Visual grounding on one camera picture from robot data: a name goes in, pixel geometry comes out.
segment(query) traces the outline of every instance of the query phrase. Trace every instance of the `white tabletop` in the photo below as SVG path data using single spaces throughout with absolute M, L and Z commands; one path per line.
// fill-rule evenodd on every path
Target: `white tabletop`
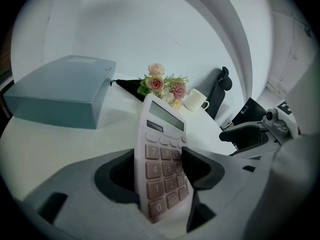
M 115 74 L 113 79 L 135 79 Z M 97 129 L 67 128 L 13 117 L 0 139 L 0 170 L 11 194 L 22 200 L 66 165 L 134 147 L 142 102 L 113 83 L 102 105 Z M 236 151 L 219 139 L 221 129 L 203 110 L 184 106 L 189 147 L 229 155 Z

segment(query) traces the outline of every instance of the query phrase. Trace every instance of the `pink calculator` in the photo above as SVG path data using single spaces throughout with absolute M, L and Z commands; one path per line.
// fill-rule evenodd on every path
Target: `pink calculator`
M 189 212 L 193 189 L 182 168 L 183 146 L 187 146 L 185 120 L 148 94 L 136 127 L 134 182 L 140 209 L 152 223 Z

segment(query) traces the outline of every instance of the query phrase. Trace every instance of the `white mug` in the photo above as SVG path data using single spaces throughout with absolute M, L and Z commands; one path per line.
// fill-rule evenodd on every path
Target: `white mug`
M 208 105 L 204 108 L 204 110 L 206 110 L 210 105 L 210 103 L 206 101 L 206 99 L 207 97 L 204 96 L 200 91 L 192 89 L 189 95 L 183 101 L 183 104 L 187 109 L 191 110 L 192 112 L 195 112 L 199 108 L 201 108 L 203 103 L 206 102 L 208 103 Z

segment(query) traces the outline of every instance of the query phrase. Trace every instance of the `blue-gray box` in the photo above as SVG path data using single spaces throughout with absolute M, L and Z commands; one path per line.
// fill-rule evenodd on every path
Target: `blue-gray box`
M 116 62 L 70 55 L 32 71 L 5 94 L 11 113 L 55 126 L 96 129 Z

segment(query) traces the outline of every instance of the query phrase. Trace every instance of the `calculator display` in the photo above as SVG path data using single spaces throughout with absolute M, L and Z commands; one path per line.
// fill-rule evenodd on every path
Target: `calculator display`
M 152 101 L 149 112 L 154 116 L 162 119 L 163 121 L 167 122 L 168 124 L 176 127 L 177 129 L 184 131 L 185 124 L 177 119 L 175 116 L 170 114 L 168 111 L 163 109 L 157 103 Z

